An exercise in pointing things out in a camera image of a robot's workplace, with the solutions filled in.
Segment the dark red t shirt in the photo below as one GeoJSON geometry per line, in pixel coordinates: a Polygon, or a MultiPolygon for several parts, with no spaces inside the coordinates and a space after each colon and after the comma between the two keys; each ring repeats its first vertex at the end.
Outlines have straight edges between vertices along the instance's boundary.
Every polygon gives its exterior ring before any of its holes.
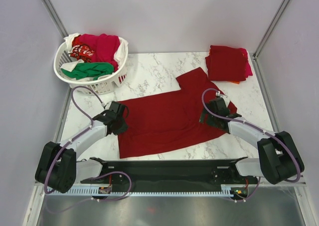
{"type": "Polygon", "coordinates": [[[124,100],[128,129],[118,136],[120,158],[165,153],[204,143],[225,134],[200,123],[203,103],[216,97],[217,86],[202,68],[177,77],[180,90],[124,100]]]}

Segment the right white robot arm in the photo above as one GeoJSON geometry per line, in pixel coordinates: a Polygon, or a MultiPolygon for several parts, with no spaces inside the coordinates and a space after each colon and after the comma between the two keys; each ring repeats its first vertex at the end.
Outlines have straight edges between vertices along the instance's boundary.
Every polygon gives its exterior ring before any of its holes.
{"type": "Polygon", "coordinates": [[[268,131],[231,113],[221,97],[203,103],[199,121],[239,137],[258,150],[256,158],[243,157],[229,164],[228,177],[232,182],[239,183],[246,177],[265,178],[273,185],[300,180],[305,167],[288,132],[268,131]]]}

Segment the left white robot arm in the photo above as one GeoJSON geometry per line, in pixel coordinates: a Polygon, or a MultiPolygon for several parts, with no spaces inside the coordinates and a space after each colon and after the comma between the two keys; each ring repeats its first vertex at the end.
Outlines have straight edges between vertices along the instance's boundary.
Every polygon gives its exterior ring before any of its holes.
{"type": "Polygon", "coordinates": [[[69,139],[46,143],[35,172],[35,180],[44,185],[45,193],[66,193],[75,183],[90,178],[106,182],[110,175],[107,168],[96,160],[78,162],[78,158],[106,136],[124,133],[128,114],[126,105],[112,101],[108,109],[90,118],[89,125],[69,139]]]}

